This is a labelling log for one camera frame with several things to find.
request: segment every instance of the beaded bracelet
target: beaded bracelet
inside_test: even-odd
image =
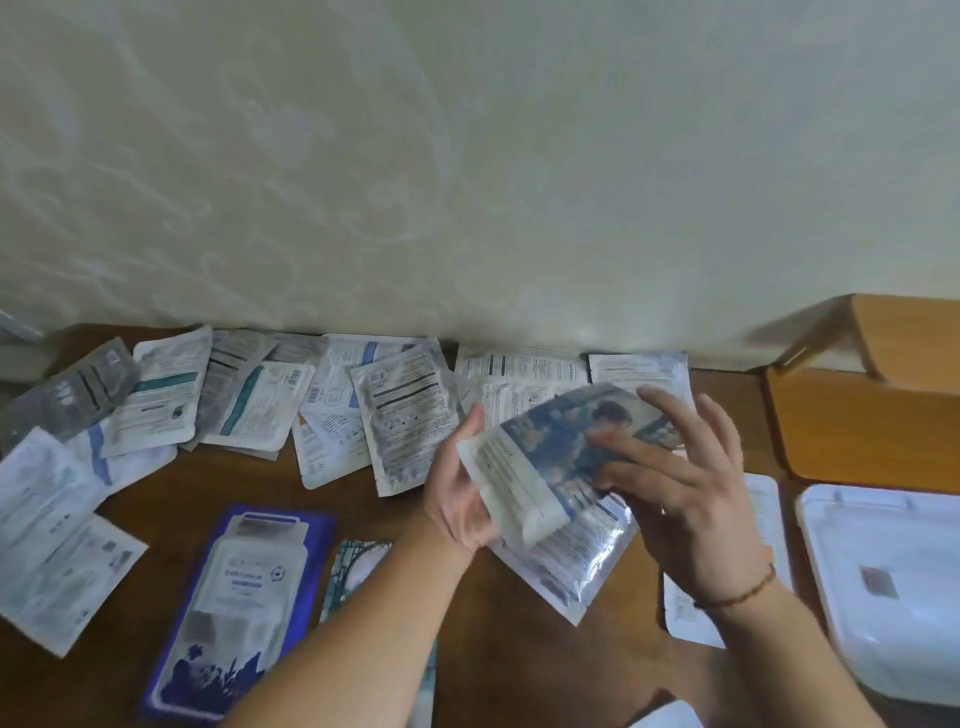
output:
[[[773,580],[776,578],[777,578],[777,568],[771,563],[770,571],[767,573],[767,575],[763,577],[763,579],[760,581],[759,584],[757,584],[747,593],[737,596],[733,599],[722,599],[720,601],[708,601],[708,602],[695,601],[693,602],[693,606],[695,606],[697,609],[705,610],[705,609],[724,609],[726,607],[732,607],[737,604],[743,604],[743,602],[745,602],[747,599],[758,595],[763,590],[764,587],[772,583]]]

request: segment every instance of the teal stripe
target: teal stripe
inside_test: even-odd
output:
[[[230,435],[237,426],[243,416],[243,411],[247,409],[247,402],[250,401],[250,395],[253,394],[253,387],[256,386],[256,381],[260,379],[262,372],[263,367],[257,367],[250,372],[250,376],[247,377],[247,381],[243,383],[243,387],[240,389],[240,394],[237,395],[236,402],[233,403],[233,411],[230,412],[230,416],[227,417],[227,421],[220,429],[221,435]]]
[[[162,376],[160,379],[147,379],[147,381],[141,381],[133,387],[133,390],[134,392],[150,392],[154,389],[175,387],[178,384],[186,384],[191,381],[197,381],[196,372],[189,372],[185,375]]]

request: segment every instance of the wall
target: wall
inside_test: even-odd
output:
[[[958,37],[954,0],[7,0],[0,310],[703,349],[960,297]]]

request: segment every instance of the plastic packet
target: plastic packet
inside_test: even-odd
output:
[[[350,370],[381,497],[423,484],[437,445],[463,418],[440,342]]]
[[[536,546],[514,551],[499,539],[491,551],[576,626],[637,531],[630,507],[611,494]]]
[[[73,366],[0,410],[0,450],[10,452],[34,427],[61,442],[112,412],[140,380],[140,367],[119,339],[97,347]]]

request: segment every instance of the wrist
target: wrist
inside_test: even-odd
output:
[[[423,508],[414,512],[404,533],[452,568],[466,571],[473,560],[475,551],[453,538],[449,530]]]
[[[779,624],[790,619],[800,601],[779,579],[749,599],[730,607],[707,609],[707,615],[721,634],[725,630],[754,630],[768,624]]]

